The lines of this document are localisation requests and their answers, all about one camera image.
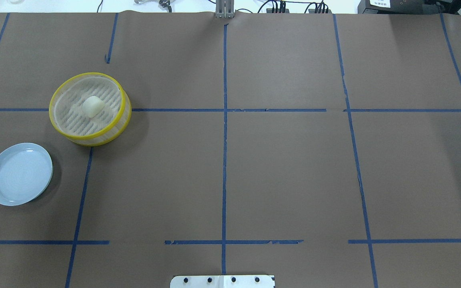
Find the white steamed bun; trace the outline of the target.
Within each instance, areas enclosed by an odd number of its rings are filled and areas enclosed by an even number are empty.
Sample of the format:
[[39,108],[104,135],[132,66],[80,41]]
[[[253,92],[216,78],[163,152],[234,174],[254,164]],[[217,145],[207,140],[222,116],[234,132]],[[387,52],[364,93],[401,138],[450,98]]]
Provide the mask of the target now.
[[82,112],[86,117],[93,118],[97,116],[105,107],[104,101],[99,97],[92,95],[88,97],[82,104]]

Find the yellow rimmed bamboo steamer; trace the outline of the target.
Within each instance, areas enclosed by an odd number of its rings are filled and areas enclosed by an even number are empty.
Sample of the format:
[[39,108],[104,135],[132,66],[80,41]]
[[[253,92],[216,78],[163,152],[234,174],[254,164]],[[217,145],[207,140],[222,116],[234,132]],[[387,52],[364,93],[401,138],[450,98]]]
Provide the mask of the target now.
[[[105,103],[93,118],[82,112],[83,102],[95,95]],[[51,124],[60,134],[81,146],[100,146],[123,133],[130,122],[132,106],[121,84],[103,73],[88,72],[66,80],[53,93],[49,104]]]

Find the black box with label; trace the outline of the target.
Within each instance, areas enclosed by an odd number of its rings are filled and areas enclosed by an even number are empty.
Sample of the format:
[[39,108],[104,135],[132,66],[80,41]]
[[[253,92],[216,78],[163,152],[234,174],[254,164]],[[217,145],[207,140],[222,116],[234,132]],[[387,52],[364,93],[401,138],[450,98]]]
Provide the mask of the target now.
[[361,0],[358,14],[423,14],[424,0]]

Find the light blue round plate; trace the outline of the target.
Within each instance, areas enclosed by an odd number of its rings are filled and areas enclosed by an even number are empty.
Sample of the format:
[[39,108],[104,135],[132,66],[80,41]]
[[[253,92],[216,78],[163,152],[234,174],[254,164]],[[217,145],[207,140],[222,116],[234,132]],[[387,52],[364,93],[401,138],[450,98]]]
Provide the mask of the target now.
[[18,206],[40,196],[53,176],[49,152],[35,143],[20,143],[0,153],[0,204]]

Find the aluminium frame post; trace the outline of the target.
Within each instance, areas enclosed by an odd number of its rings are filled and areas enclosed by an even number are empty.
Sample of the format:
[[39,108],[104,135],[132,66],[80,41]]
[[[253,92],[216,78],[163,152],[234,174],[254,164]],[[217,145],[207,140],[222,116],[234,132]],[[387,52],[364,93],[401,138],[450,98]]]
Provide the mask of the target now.
[[234,0],[213,0],[215,2],[216,18],[234,18],[235,16],[235,1]]

